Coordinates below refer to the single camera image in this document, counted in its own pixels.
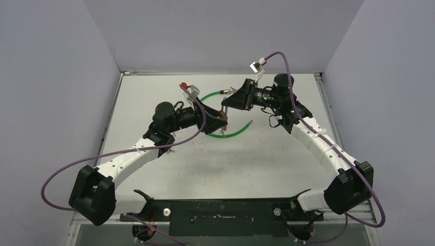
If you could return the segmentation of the green cable lock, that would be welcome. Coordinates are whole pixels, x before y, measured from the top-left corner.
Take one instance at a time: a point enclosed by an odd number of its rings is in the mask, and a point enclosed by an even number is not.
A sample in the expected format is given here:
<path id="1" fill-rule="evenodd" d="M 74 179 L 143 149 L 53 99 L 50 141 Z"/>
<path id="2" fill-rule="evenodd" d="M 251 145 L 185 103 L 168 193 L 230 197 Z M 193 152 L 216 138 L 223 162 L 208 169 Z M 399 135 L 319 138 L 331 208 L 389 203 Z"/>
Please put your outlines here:
<path id="1" fill-rule="evenodd" d="M 208 98 L 210 98 L 210 97 L 212 97 L 212 96 L 215 96 L 215 95 L 226 95 L 226 94 L 229 94 L 229 93 L 228 93 L 229 90 L 230 90 L 230 89 L 227 89 L 227 90 L 220 90 L 220 91 L 215 91 L 215 92 L 209 93 L 209 94 L 203 96 L 203 97 L 200 99 L 200 101 L 204 101 L 204 100 L 206 100 L 206 99 L 208 99 Z M 233 132 L 233 133 L 230 133 L 230 134 L 226 134 L 226 138 L 232 138 L 232 137 L 236 137 L 236 136 L 242 134 L 244 131 L 246 131 L 246 130 L 249 128 L 249 126 L 250 126 L 252 123 L 253 123 L 253 120 L 250 120 L 248 123 L 246 123 L 246 124 L 245 124 L 241 129 L 239 129 L 238 131 Z M 218 139 L 225 139 L 225 138 L 222 138 L 222 137 L 221 137 L 221 134 L 213 134 L 213 133 L 211 133 L 211 134 L 209 134 L 208 136 L 213 137 L 213 138 L 218 138 Z"/>

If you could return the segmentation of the black padlock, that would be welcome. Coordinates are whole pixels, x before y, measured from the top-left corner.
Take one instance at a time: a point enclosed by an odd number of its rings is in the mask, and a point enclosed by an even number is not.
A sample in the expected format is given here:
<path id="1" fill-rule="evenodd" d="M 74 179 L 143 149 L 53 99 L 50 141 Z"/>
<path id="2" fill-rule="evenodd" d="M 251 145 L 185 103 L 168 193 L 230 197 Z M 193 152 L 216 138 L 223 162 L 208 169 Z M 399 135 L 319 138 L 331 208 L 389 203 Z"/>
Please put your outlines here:
<path id="1" fill-rule="evenodd" d="M 177 110 L 182 109 L 183 106 L 184 106 L 184 102 L 183 101 L 178 101 L 178 102 L 175 103 L 174 109 L 177 111 Z"/>

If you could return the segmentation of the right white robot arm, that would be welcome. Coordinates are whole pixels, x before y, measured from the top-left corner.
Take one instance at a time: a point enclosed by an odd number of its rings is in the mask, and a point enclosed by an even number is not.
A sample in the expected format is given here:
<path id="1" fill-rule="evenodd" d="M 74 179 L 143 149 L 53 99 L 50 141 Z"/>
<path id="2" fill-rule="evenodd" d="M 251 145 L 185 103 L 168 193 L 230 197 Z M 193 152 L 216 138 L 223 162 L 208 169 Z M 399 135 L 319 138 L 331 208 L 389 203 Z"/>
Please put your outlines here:
<path id="1" fill-rule="evenodd" d="M 238 110 L 250 110 L 254 106 L 270 108 L 279 125 L 312 153 L 332 179 L 324 189 L 297 195 L 297 201 L 290 205 L 293 218 L 302 220 L 310 211 L 322 209 L 344 214 L 371 198 L 363 179 L 370 185 L 373 183 L 373 167 L 367 161 L 358 162 L 337 146 L 299 101 L 291 103 L 296 97 L 290 95 L 290 81 L 294 81 L 293 77 L 281 73 L 274 77 L 272 86 L 259 88 L 254 80 L 247 78 L 221 105 Z"/>

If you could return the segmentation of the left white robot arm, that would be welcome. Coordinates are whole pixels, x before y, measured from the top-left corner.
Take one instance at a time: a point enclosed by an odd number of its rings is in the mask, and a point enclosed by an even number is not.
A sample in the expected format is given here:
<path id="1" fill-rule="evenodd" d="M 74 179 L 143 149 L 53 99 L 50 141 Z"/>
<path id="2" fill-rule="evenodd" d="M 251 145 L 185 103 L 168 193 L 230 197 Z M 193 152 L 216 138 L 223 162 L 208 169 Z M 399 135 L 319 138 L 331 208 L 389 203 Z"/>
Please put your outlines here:
<path id="1" fill-rule="evenodd" d="M 148 131 L 127 153 L 93 168 L 79 170 L 69 198 L 69 205 L 95 226 L 100 226 L 112 215 L 133 213 L 139 220 L 148 220 L 153 214 L 152 198 L 140 190 L 117 192 L 117 188 L 135 171 L 161 157 L 174 143 L 173 133 L 197 126 L 210 134 L 228 124 L 221 111 L 203 103 L 176 109 L 170 102 L 156 106 Z"/>

